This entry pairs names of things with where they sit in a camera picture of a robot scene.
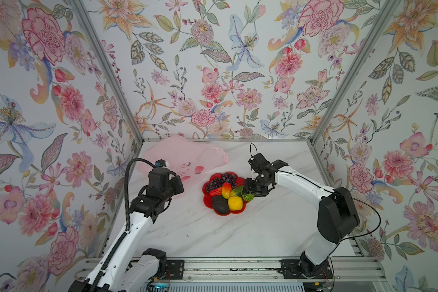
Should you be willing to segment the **dark purple grape bunch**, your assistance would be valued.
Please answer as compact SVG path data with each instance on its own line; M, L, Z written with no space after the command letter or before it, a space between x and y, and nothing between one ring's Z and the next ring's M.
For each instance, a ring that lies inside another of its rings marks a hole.
M222 187L225 183L229 183L234 189L237 186L238 176L231 172L217 173L204 185L204 191L210 193L217 188Z

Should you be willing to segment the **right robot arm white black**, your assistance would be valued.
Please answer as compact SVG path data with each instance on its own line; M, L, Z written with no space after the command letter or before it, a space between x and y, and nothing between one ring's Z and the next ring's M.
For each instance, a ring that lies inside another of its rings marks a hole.
M333 188L312 180L278 159L268 161L257 153L248 160L254 178L247 178L244 191L263 198L277 186L310 203L317 211L316 232L299 257L301 276L311 279L328 262L338 245L360 224L354 198L344 187Z

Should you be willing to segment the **dark avocado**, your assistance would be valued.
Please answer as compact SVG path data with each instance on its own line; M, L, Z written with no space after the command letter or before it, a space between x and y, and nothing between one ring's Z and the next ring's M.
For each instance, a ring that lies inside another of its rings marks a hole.
M225 216L230 213L228 200L219 195L212 197L212 208L219 215Z

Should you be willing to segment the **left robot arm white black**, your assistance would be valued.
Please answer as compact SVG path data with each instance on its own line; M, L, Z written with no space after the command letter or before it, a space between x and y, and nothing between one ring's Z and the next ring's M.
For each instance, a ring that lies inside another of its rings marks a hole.
M125 208L125 225L97 266L83 281L74 281L70 292L138 292L146 283L167 273L167 254L149 248L139 260L133 256L139 242L169 206L172 197L184 192L180 176L165 167L148 174L148 185Z

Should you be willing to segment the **pink plastic bag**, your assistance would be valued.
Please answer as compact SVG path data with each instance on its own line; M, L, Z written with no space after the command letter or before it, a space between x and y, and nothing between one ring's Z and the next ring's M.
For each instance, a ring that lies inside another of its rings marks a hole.
M188 186L207 179L207 174L228 163L228 156L221 148L193 142L182 136L172 136L154 143L142 152L141 158L152 163L162 159L167 168L175 172Z

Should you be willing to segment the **right aluminium corner post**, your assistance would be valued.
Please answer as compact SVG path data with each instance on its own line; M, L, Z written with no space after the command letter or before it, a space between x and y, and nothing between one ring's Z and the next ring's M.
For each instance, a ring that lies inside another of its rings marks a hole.
M332 99L329 107L327 108L325 114L323 115L318 127L313 132L312 139L309 140L312 146L315 146L316 143L323 138L323 134L330 124L330 121L338 109L340 103L342 102L347 90L350 88L352 83L355 81L357 74L360 72L363 67L365 61L369 58L377 40L380 38L382 34L382 30L384 26L387 24L387 21L392 16L393 11L397 8L397 4L395 1L385 1L378 13L377 18L375 19L372 27L370 28L369 33L365 38L365 43L362 45L359 53L356 54L353 62L350 64L349 69L347 71L347 75L343 79L341 85L336 91L334 98Z

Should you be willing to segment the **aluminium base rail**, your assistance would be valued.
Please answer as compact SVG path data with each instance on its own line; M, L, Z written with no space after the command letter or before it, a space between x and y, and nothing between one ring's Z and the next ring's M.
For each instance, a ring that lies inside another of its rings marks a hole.
M182 260L182 276L159 282L385 282L381 265L372 257L333 257L313 278L298 276L290 263L296 257L172 257Z

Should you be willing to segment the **aluminium corner post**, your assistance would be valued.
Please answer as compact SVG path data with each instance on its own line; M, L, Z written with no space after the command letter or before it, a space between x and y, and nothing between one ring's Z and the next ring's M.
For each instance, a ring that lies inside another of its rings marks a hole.
M357 74L360 72L363 67L365 61L369 58L377 40L380 38L382 34L382 30L384 26L387 24L387 21L392 16L393 11L397 8L397 4L395 1L385 1L378 13L377 18L375 19L372 27L370 28L369 33L365 38L365 43L362 45L359 53L356 54L353 62L350 64L349 69L347 71L347 75L343 79L341 85L336 91L334 98L332 99L329 107L327 108L325 114L323 115L318 127L313 132L312 139L309 140L312 146L315 146L316 143L323 138L323 134L330 124L330 121L338 109L340 103L342 102L347 90L350 88L352 83L355 81Z
M128 122L132 135L134 136L136 142L140 146L142 146L144 139L137 126L134 115L130 110L120 82L117 79L116 73L111 68L110 60L106 55L102 42L97 35L96 29L92 25L89 13L85 9L82 1L69 0L69 4L74 10L74 13L83 29L83 32L86 33L89 38L89 43L94 51L97 61L100 63L100 68L103 76L104 78L106 78L106 81L114 92L116 100L119 102L119 106L122 109L126 121Z

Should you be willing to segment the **red yellow mango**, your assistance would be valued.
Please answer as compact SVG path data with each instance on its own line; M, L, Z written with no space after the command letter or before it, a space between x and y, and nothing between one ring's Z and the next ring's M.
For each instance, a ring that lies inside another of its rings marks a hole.
M231 197L232 186L229 182L225 182L221 187L221 195L228 200Z

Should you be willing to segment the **yellow lemon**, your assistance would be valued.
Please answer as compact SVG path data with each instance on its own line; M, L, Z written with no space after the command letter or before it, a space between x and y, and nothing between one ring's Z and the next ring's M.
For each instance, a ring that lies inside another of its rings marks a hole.
M228 199L228 207L231 212L242 210L243 209L242 197L230 197Z

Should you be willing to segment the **left aluminium corner post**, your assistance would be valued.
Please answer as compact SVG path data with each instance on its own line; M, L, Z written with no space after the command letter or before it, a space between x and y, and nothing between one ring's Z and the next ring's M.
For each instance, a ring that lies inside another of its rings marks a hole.
M106 78L106 81L114 92L116 100L119 102L119 106L122 109L126 121L128 122L132 135L134 136L136 142L140 146L142 146L144 139L137 126L134 115L130 110L120 82L117 79L116 73L111 68L110 60L106 55L102 42L97 35L96 29L92 25L89 13L85 9L82 1L69 0L69 4L74 10L74 13L83 29L83 32L86 33L89 38L89 43L94 51L97 61L100 63L100 68L103 76L104 78Z

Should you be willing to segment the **green round textured fruit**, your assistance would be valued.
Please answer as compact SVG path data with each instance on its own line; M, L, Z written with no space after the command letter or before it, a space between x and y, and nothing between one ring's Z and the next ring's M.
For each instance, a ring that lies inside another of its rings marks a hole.
M250 202L250 201L252 201L254 199L254 195L252 195L250 193L249 194L243 194L242 195L242 199L245 202Z

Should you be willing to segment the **red flower-shaped plate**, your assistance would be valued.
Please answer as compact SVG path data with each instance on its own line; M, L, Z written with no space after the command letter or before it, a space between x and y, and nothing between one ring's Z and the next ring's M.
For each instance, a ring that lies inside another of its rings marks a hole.
M254 199L252 194L245 192L244 185L245 179L234 172L213 174L203 184L203 203L220 216L239 214Z

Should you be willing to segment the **red strawberry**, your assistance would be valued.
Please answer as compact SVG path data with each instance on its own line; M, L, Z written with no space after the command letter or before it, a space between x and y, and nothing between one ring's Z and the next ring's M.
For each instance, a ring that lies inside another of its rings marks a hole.
M219 187L217 189L214 189L214 190L209 192L209 196L210 197L215 197L215 196L218 196L218 195L222 196L222 188L221 187Z

